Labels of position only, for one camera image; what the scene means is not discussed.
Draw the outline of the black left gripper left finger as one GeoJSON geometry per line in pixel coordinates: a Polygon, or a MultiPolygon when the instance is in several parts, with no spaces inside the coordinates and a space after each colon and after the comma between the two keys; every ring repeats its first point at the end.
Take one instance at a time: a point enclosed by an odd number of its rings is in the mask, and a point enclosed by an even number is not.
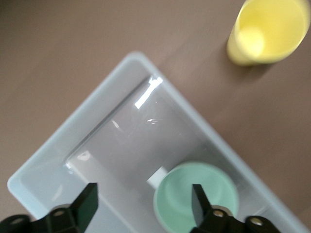
{"type": "Polygon", "coordinates": [[[0,222],[2,233],[83,233],[98,209],[98,184],[89,183],[72,204],[51,210],[31,221],[28,215],[13,215],[0,222]]]}

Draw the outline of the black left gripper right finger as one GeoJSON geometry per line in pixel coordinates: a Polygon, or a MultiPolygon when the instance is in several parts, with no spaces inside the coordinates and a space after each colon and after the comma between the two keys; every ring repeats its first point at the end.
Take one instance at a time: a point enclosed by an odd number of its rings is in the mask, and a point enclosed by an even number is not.
{"type": "Polygon", "coordinates": [[[278,233],[274,224],[261,216],[247,216],[240,222],[210,204],[200,184],[192,185],[191,207],[196,226],[192,233],[278,233]]]}

